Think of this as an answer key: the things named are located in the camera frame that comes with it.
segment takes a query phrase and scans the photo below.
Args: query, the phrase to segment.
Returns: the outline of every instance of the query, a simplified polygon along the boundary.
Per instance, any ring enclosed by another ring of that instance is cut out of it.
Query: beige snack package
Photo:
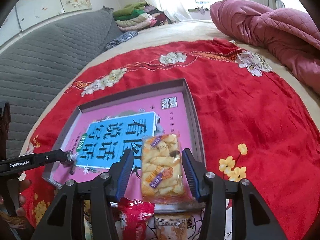
[[[158,240],[187,240],[187,222],[190,215],[155,215]]]
[[[176,134],[154,136],[142,148],[141,191],[144,197],[184,195],[181,153]]]

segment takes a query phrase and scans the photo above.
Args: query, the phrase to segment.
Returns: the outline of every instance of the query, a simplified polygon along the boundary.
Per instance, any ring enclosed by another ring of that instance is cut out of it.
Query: stack of blankets
[[[116,24],[123,32],[140,31],[153,26],[171,24],[172,22],[154,6],[146,2],[129,4],[123,9],[113,12]]]

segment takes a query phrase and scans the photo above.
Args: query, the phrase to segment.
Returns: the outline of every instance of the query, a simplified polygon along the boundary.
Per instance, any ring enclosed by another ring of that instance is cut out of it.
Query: green oval label
[[[76,152],[80,152],[80,151],[81,151],[82,146],[83,146],[84,141],[85,141],[85,139],[86,139],[86,138],[87,138],[87,134],[86,134],[86,133],[84,133],[84,134],[81,136],[81,139],[80,139],[80,141],[79,141],[79,143],[78,143],[78,146],[77,146]]]

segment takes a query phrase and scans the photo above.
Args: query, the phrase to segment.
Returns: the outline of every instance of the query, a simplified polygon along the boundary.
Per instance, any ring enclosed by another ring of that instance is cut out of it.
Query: purple label
[[[149,185],[152,188],[156,188],[158,187],[161,181],[162,181],[162,172],[160,172]]]
[[[162,136],[158,136],[152,143],[150,143],[150,145],[152,147],[156,147],[156,145],[161,141]]]

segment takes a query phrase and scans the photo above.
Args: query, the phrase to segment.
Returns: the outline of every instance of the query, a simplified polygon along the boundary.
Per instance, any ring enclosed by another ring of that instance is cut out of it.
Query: green blanket
[[[120,16],[124,16],[124,15],[130,15],[130,14],[132,14],[134,9],[143,10],[144,4],[146,4],[146,2],[137,2],[134,4],[128,4],[123,9],[113,12],[113,16],[120,17]]]
[[[115,19],[116,21],[126,21],[126,20],[133,19],[135,17],[138,17],[140,14],[143,14],[143,13],[145,13],[145,11],[134,9],[132,11],[132,14],[119,16],[119,17],[116,17]]]

